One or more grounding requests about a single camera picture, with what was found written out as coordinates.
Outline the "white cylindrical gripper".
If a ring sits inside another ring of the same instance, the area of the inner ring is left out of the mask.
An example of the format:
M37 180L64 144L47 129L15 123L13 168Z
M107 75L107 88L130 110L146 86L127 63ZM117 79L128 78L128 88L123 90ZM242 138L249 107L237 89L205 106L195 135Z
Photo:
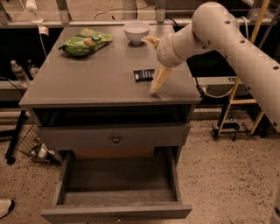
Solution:
M177 67L186 61L186 36L180 32L170 33L161 39L153 36L141 38L144 43L149 43L156 49L157 60L164 66L155 69L150 91L157 92L168 80L172 73L171 67Z

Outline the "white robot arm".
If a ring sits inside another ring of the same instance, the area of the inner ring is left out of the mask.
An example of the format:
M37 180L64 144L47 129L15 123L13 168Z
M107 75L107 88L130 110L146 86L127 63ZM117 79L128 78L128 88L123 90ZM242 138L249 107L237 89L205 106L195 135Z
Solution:
M280 123L279 65L243 37L230 13L205 3L180 32L157 42L164 65L175 65L203 48L220 53L265 115ZM159 224L271 224L279 184L280 136L214 141L210 123L191 122L191 136L178 161L183 196L192 202L185 220Z

